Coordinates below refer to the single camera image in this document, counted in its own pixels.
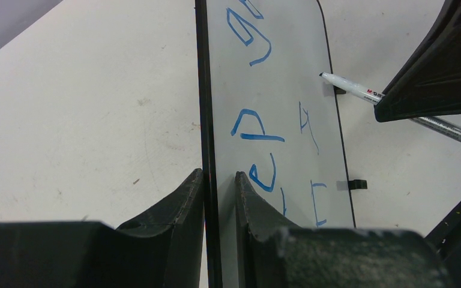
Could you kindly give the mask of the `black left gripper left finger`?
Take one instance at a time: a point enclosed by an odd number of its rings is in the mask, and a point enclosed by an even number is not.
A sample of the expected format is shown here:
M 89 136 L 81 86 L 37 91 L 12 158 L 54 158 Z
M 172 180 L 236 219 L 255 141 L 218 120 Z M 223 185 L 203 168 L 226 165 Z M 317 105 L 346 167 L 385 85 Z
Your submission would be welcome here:
M 203 173 L 113 229 L 97 221 L 0 223 L 0 287 L 197 287 Z

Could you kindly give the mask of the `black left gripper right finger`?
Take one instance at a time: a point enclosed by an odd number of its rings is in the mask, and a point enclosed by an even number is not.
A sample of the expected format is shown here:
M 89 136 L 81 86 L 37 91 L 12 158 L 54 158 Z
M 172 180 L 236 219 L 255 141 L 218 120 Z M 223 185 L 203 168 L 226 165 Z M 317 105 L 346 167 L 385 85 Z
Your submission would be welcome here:
M 408 230 L 302 228 L 235 175 L 240 287 L 450 287 L 435 250 Z

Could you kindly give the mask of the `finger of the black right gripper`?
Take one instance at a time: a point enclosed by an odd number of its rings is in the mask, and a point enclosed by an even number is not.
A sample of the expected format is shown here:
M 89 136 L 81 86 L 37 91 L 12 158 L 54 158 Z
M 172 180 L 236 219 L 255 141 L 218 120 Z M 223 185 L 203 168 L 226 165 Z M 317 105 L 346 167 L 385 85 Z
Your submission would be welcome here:
M 384 95 L 375 106 L 378 122 L 461 114 L 461 0 L 444 2 Z

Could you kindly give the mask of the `white marker pen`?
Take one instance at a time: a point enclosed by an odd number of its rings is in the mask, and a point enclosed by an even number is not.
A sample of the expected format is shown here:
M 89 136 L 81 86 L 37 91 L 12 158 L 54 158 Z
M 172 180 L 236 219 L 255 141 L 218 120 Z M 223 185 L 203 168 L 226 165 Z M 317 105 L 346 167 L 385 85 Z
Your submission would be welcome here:
M 351 82 L 348 79 L 337 76 L 335 74 L 323 72 L 320 73 L 319 76 L 333 86 L 336 86 L 364 101 L 372 103 L 374 106 L 377 105 L 384 97 L 384 95 L 379 92 L 366 88 L 363 85 Z M 411 118 L 410 121 L 461 143 L 461 127 L 454 123 L 448 122 L 438 117 Z

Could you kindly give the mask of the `white whiteboard black frame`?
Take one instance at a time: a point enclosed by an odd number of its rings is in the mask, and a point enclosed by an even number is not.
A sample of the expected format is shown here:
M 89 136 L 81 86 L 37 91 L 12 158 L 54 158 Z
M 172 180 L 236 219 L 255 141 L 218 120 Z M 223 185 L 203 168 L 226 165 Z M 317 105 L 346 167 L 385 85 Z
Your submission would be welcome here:
M 194 6 L 208 283 L 237 287 L 237 172 L 301 227 L 355 226 L 342 126 L 319 1 Z

